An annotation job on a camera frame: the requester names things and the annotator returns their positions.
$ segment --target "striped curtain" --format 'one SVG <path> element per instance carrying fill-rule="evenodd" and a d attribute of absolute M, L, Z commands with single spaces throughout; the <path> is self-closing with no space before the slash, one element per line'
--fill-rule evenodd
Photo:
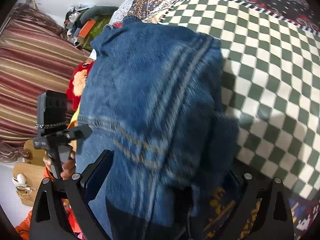
<path fill-rule="evenodd" d="M 0 36 L 0 140 L 17 149 L 36 135 L 38 95 L 64 93 L 74 68 L 89 56 L 63 38 L 60 26 L 26 5 Z"/>

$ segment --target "orange fabric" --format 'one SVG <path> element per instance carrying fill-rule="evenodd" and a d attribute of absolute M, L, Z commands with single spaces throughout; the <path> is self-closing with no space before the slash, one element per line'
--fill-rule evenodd
<path fill-rule="evenodd" d="M 20 225 L 15 227 L 19 236 L 21 236 L 21 238 L 23 240 L 29 240 L 29 228 L 30 228 L 31 214 L 32 214 L 32 210 L 29 211 L 27 218 L 25 220 L 23 220 Z"/>
<path fill-rule="evenodd" d="M 51 172 L 49 172 L 47 167 L 45 167 L 45 169 L 44 169 L 43 177 L 44 178 L 48 177 L 51 180 L 54 179 L 54 177 L 52 176 Z M 72 230 L 75 233 L 80 233 L 81 229 L 76 221 L 76 218 L 72 212 L 72 209 L 68 208 L 66 210 L 66 212 L 68 214 L 68 221 L 69 221 L 69 224 L 70 224 Z M 21 236 L 21 238 L 23 240 L 29 240 L 29 229 L 30 229 L 31 215 L 32 215 L 32 210 L 28 213 L 28 216 L 26 217 L 26 219 L 23 220 L 20 225 L 15 227 L 16 231 L 18 232 L 18 234 Z"/>

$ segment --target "dark blue fabric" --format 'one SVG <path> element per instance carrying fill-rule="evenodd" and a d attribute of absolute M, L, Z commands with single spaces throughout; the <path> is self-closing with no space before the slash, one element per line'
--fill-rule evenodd
<path fill-rule="evenodd" d="M 78 123 L 92 134 L 78 145 L 77 172 L 115 152 L 90 207 L 113 239 L 175 239 L 188 216 L 177 219 L 177 196 L 190 188 L 191 216 L 203 216 L 201 200 L 236 152 L 237 123 L 222 113 L 220 41 L 128 16 L 91 46 Z"/>

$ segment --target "red fabric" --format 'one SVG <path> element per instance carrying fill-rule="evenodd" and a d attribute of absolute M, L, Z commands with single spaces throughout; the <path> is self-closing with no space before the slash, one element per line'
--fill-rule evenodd
<path fill-rule="evenodd" d="M 81 233 L 82 231 L 78 225 L 76 217 L 71 208 L 68 208 L 67 214 L 68 214 L 68 221 L 69 221 L 69 224 L 71 225 L 72 231 L 74 231 L 75 233 Z"/>
<path fill-rule="evenodd" d="M 116 22 L 112 24 L 114 27 L 122 28 L 122 22 Z"/>
<path fill-rule="evenodd" d="M 74 76 L 76 73 L 83 71 L 83 70 L 87 70 L 87 73 L 89 73 L 90 69 L 92 68 L 92 65 L 93 65 L 93 62 L 89 63 L 89 64 L 87 64 L 85 62 L 81 62 L 72 73 L 72 78 L 70 79 L 69 88 L 67 89 L 66 94 L 67 94 L 67 99 L 72 100 L 72 107 L 73 107 L 73 110 L 75 110 L 75 111 L 78 109 L 78 106 L 79 106 L 80 100 L 81 100 L 81 96 L 75 96 L 73 93 Z"/>

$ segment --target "checkered pattern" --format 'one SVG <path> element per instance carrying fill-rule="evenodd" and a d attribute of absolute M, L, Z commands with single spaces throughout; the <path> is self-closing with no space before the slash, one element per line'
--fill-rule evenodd
<path fill-rule="evenodd" d="M 223 0 L 178 2 L 161 24 L 221 40 L 222 102 L 240 123 L 237 158 L 311 199 L 320 188 L 320 38 Z"/>

